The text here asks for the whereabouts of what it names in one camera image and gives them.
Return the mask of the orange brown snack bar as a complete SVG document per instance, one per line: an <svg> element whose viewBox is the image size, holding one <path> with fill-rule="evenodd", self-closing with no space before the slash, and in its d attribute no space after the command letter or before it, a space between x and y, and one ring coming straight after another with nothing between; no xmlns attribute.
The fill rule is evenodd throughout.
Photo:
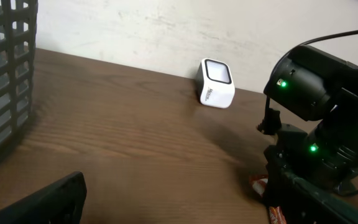
<svg viewBox="0 0 358 224"><path fill-rule="evenodd" d="M268 219L270 224L287 224L282 208L279 205L274 205L272 197L269 195L269 176L266 175L251 175L249 177L249 184L253 191L257 193L264 205L267 208Z"/></svg>

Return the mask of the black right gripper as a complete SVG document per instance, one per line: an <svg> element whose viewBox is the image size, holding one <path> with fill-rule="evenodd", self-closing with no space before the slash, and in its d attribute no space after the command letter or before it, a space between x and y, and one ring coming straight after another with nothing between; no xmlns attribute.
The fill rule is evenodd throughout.
<svg viewBox="0 0 358 224"><path fill-rule="evenodd" d="M298 146L306 133L285 124L275 135L278 143L264 151L268 190L274 205L282 208L287 223L357 224L358 209L293 172L287 152Z"/></svg>

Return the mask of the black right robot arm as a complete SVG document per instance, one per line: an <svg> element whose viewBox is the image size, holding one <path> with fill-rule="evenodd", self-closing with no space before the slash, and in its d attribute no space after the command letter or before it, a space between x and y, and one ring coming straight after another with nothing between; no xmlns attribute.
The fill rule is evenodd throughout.
<svg viewBox="0 0 358 224"><path fill-rule="evenodd" d="M358 223L344 201L358 194L358 66L308 45L286 53L265 86L276 101L317 126L306 132L265 109L258 130L276 136L264 151L264 204L288 223Z"/></svg>

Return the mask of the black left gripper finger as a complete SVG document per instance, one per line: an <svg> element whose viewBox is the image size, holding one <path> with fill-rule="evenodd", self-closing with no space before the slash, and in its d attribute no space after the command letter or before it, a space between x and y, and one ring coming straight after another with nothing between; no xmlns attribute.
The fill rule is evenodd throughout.
<svg viewBox="0 0 358 224"><path fill-rule="evenodd" d="M76 171L0 210L0 223L79 224L87 188Z"/></svg>

